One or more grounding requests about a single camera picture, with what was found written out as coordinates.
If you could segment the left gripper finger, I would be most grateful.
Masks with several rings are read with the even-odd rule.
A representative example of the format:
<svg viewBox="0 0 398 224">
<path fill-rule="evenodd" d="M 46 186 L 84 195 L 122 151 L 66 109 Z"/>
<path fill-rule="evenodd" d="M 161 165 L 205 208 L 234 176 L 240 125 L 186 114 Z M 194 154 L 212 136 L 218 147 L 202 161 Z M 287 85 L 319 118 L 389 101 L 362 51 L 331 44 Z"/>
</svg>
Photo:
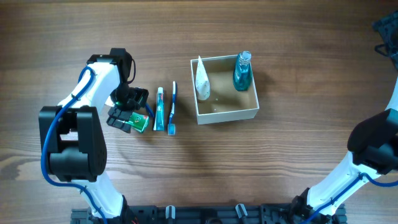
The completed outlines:
<svg viewBox="0 0 398 224">
<path fill-rule="evenodd" d="M 121 121 L 116 118 L 109 117 L 106 121 L 108 126 L 120 129 L 121 131 L 124 131 L 125 133 L 130 133 L 131 132 L 131 125 L 126 123 L 125 121 Z"/>
<path fill-rule="evenodd" d="M 112 107 L 108 111 L 108 115 L 114 119 L 119 119 L 121 121 L 128 121 L 132 115 L 133 111 L 123 111 L 116 106 Z"/>
</svg>

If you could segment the green white soap packet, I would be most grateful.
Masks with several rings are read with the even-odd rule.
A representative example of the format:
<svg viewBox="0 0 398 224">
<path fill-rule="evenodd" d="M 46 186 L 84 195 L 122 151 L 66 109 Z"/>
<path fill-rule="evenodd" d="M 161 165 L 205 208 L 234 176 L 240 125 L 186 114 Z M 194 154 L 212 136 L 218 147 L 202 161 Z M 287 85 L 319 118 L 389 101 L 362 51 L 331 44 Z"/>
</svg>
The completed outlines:
<svg viewBox="0 0 398 224">
<path fill-rule="evenodd" d="M 143 133 L 149 124 L 149 117 L 133 112 L 127 123 L 139 133 Z"/>
</svg>

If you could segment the white green-leaf lotion tube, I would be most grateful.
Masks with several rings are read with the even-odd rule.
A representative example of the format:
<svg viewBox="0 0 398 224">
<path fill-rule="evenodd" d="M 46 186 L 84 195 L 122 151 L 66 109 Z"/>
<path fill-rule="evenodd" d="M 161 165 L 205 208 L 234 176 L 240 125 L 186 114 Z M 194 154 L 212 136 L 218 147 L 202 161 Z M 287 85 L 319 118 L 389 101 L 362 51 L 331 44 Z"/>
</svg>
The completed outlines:
<svg viewBox="0 0 398 224">
<path fill-rule="evenodd" d="M 198 57 L 195 88 L 199 100 L 205 101 L 210 97 L 210 81 L 201 57 Z"/>
</svg>

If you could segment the teal mouthwash bottle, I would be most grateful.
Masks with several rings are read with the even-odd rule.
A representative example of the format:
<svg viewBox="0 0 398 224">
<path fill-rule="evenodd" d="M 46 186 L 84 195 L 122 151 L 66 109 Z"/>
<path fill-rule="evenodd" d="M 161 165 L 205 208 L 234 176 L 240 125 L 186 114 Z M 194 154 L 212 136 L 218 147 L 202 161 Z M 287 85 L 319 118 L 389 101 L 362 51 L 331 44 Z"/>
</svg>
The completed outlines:
<svg viewBox="0 0 398 224">
<path fill-rule="evenodd" d="M 233 84 L 237 91 L 246 91 L 250 87 L 251 82 L 251 53 L 243 51 L 238 54 L 236 59 Z"/>
</svg>

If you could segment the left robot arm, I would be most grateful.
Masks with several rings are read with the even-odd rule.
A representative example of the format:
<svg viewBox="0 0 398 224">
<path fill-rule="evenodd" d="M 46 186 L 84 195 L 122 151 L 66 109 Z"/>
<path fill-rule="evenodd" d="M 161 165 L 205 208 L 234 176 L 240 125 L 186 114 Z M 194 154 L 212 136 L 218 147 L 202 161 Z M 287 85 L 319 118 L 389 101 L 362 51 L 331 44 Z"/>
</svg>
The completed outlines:
<svg viewBox="0 0 398 224">
<path fill-rule="evenodd" d="M 72 210 L 71 223 L 138 223 L 138 217 L 105 171 L 107 148 L 99 113 L 110 105 L 107 124 L 143 133 L 150 116 L 141 115 L 149 92 L 133 88 L 136 64 L 126 49 L 92 55 L 75 89 L 58 105 L 39 113 L 40 167 L 56 187 L 76 188 L 89 207 Z"/>
</svg>

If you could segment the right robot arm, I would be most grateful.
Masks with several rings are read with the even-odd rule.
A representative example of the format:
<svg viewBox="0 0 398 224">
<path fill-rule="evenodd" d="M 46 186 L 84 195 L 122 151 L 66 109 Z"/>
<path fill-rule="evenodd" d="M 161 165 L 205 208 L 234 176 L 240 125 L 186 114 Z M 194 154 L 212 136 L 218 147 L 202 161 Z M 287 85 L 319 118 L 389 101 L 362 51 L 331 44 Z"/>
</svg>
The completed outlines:
<svg viewBox="0 0 398 224">
<path fill-rule="evenodd" d="M 343 202 L 368 182 L 379 187 L 397 185 L 377 181 L 397 170 L 397 90 L 392 92 L 384 111 L 356 125 L 347 149 L 331 173 L 294 198 L 290 218 L 300 217 L 304 223 L 329 222 Z"/>
</svg>

